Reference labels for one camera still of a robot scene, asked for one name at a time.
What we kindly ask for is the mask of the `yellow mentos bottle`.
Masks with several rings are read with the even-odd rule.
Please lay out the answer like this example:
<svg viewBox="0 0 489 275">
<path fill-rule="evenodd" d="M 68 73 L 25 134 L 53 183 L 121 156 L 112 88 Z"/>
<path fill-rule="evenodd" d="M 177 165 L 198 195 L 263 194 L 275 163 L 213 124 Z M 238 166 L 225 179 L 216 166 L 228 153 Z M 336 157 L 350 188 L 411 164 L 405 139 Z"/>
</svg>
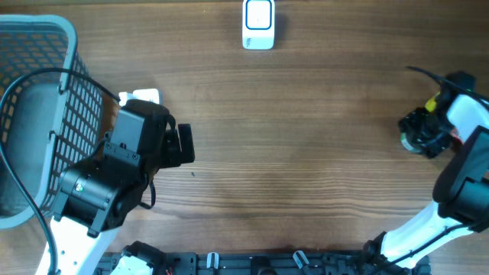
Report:
<svg viewBox="0 0 489 275">
<path fill-rule="evenodd" d="M 437 106 L 437 98 L 439 97 L 439 95 L 441 94 L 441 92 L 437 92 L 432 98 L 430 98 L 424 105 L 424 108 L 429 112 L 429 113 L 433 113 L 435 110 L 436 110 L 436 106 Z"/>
</svg>

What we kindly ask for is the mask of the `silver tin can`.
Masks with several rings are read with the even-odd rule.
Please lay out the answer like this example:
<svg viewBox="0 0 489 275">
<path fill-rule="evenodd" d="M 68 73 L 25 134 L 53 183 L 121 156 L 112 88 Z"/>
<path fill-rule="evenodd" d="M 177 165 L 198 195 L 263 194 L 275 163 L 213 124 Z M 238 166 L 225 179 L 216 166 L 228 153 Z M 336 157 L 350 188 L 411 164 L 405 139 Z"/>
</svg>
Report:
<svg viewBox="0 0 489 275">
<path fill-rule="evenodd" d="M 407 139 L 406 133 L 402 132 L 400 135 L 400 142 L 403 147 L 410 153 L 418 154 L 420 152 L 419 148 L 414 147 Z"/>
</svg>

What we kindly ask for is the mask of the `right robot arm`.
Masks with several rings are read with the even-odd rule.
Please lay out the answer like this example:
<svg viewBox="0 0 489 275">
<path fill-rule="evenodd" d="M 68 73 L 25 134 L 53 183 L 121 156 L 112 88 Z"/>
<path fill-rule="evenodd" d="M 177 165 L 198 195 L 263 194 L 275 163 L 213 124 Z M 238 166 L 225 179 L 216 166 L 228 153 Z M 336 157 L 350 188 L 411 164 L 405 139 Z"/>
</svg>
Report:
<svg viewBox="0 0 489 275">
<path fill-rule="evenodd" d="M 417 69 L 440 90 L 401 118 L 403 146 L 427 158 L 458 143 L 432 200 L 407 223 L 368 241 L 354 262 L 359 274 L 420 274 L 421 261 L 456 238 L 488 228 L 488 99 L 464 71 L 446 76 Z"/>
</svg>

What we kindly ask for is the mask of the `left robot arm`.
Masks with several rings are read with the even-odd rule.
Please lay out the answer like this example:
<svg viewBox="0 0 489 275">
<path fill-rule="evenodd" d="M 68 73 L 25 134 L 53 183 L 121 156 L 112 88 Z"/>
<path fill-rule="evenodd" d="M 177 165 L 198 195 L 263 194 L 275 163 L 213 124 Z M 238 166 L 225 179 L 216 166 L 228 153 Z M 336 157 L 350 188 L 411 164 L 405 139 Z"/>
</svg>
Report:
<svg viewBox="0 0 489 275">
<path fill-rule="evenodd" d="M 128 213 L 153 207 L 142 196 L 154 190 L 158 171 L 194 160 L 189 124 L 178 124 L 157 103 L 128 100 L 95 152 L 60 174 L 50 221 L 53 239 L 36 272 L 93 273 Z"/>
</svg>

